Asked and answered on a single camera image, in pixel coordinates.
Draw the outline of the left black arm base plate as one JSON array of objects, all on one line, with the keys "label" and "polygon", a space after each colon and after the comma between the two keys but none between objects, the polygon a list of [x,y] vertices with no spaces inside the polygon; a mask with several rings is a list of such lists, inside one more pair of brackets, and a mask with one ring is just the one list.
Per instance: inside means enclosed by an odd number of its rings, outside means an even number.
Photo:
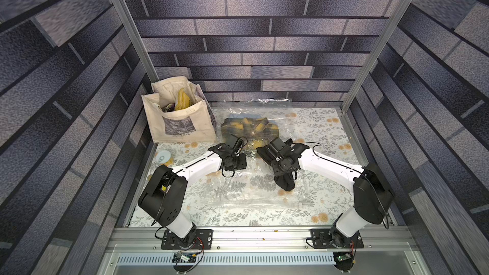
[{"label": "left black arm base plate", "polygon": [[185,238],[179,238],[174,232],[167,230],[162,237],[160,249],[162,250],[184,250],[192,248],[197,250],[210,250],[213,242],[211,229],[191,230]]}]

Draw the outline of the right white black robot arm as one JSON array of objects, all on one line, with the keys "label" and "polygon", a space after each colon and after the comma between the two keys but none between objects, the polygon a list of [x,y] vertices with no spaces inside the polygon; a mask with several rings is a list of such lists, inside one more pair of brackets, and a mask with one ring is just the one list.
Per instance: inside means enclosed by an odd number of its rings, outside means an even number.
[{"label": "right white black robot arm", "polygon": [[340,184],[354,197],[352,207],[343,212],[327,234],[329,246],[346,248],[355,245],[357,233],[369,224],[389,228],[388,210],[394,193],[381,169],[373,163],[366,166],[343,162],[315,150],[318,143],[294,143],[276,137],[258,147],[257,154],[269,166],[275,183],[285,191],[295,187],[300,170],[310,171]]}]

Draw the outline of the black tray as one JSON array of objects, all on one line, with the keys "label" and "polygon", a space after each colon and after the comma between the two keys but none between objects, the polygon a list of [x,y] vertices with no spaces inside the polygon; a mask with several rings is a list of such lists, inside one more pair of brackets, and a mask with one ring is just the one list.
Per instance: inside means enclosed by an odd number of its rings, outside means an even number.
[{"label": "black tray", "polygon": [[295,188],[297,171],[284,172],[279,169],[273,169],[275,183],[284,191],[290,192]]}]

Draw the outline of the yellow black plaid shirt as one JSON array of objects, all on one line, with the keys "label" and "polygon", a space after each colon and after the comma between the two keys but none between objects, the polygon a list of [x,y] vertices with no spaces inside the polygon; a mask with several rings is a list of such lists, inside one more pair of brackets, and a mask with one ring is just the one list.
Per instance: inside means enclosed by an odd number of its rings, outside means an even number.
[{"label": "yellow black plaid shirt", "polygon": [[221,125],[221,134],[225,140],[231,135],[244,137],[250,147],[258,148],[279,137],[280,130],[267,118],[226,118]]}]

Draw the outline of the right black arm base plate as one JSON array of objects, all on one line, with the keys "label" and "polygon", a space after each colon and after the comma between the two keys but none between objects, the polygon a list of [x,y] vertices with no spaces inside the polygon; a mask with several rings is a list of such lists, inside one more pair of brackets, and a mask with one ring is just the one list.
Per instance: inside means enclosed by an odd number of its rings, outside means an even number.
[{"label": "right black arm base plate", "polygon": [[311,229],[307,243],[314,249],[355,250],[364,248],[362,236],[356,232],[352,237],[344,237],[330,229]]}]

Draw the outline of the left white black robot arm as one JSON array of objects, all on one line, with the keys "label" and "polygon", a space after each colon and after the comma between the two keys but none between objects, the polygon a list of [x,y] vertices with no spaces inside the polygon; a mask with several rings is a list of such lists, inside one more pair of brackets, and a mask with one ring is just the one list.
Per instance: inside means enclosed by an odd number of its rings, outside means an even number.
[{"label": "left white black robot arm", "polygon": [[174,168],[159,166],[142,191],[138,206],[183,244],[193,242],[196,225],[182,213],[187,187],[216,171],[222,174],[228,171],[232,178],[236,171],[246,169],[247,157],[243,149],[247,143],[247,138],[232,135],[186,164]]}]

